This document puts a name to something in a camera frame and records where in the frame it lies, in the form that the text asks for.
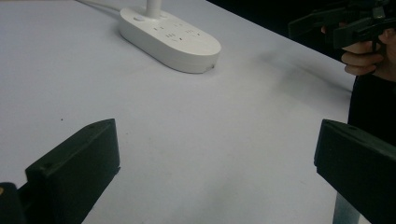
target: power strip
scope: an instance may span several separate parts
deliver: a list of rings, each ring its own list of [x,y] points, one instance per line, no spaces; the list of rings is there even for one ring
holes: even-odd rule
[[[161,63],[185,73],[215,67],[221,50],[213,36],[161,11],[161,4],[125,7],[120,11],[120,34]]]

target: white cable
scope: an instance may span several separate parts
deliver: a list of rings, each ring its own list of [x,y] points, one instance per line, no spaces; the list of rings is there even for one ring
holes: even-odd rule
[[[97,5],[99,7],[107,7],[107,8],[116,10],[116,11],[121,11],[121,8],[118,8],[118,7],[115,7],[115,6],[106,4],[106,3],[97,2],[97,1],[94,1],[94,0],[76,0],[76,1],[78,1],[80,3],[83,3],[83,4]]]

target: human hand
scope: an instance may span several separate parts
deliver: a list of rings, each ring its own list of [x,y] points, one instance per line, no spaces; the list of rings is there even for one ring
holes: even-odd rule
[[[341,62],[346,64],[345,71],[351,75],[361,76],[373,71],[374,76],[396,82],[396,33],[387,29],[379,40],[383,45],[376,45],[373,52],[372,41],[358,42],[343,48],[346,52]]]

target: dark background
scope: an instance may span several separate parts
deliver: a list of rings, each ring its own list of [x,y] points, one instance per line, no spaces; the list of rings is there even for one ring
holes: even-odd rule
[[[219,7],[289,38],[288,23],[322,8],[334,0],[207,0]],[[343,51],[326,44],[320,28],[298,36],[294,41],[340,61]]]

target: table surface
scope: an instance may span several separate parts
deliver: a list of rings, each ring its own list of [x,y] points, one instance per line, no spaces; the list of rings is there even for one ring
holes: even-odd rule
[[[0,180],[20,187],[31,163],[114,118],[121,169],[84,223],[332,223],[314,153],[323,119],[347,121],[353,77],[205,0],[163,10],[220,42],[214,69],[164,66],[120,36],[115,11],[0,3]]]

